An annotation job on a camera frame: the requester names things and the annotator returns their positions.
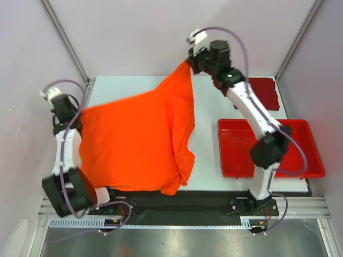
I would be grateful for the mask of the orange t shirt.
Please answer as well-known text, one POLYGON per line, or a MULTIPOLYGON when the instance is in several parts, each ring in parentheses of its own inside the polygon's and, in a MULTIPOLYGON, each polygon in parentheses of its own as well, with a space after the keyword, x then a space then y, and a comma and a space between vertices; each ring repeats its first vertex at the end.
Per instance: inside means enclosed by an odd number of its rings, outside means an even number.
POLYGON ((81 123, 81 170, 94 187, 176 194, 195 163, 189 64, 151 91, 84 109, 81 123))

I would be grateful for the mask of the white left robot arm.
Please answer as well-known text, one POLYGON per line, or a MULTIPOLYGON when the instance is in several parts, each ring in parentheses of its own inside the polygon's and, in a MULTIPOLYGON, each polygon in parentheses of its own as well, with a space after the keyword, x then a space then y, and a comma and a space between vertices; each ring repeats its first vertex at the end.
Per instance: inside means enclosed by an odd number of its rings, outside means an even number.
POLYGON ((43 190, 59 217, 66 217, 98 205, 106 214, 117 211, 118 201, 105 187, 94 188, 80 170, 82 124, 77 113, 80 109, 70 101, 74 97, 60 90, 47 93, 53 109, 53 134, 57 142, 56 160, 52 175, 42 180, 43 190))

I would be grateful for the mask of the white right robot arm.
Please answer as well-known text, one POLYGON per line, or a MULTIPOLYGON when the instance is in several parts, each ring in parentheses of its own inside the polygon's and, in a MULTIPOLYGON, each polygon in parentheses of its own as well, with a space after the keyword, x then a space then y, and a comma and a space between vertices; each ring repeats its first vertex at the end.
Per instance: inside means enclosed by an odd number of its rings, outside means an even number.
POLYGON ((231 66, 227 41, 190 39, 189 43, 192 47, 187 62, 193 73, 210 75, 214 86, 239 109, 255 135, 257 142, 250 150, 255 168, 247 208, 259 215, 272 200, 271 182, 288 151, 292 130, 269 115, 242 72, 231 66))

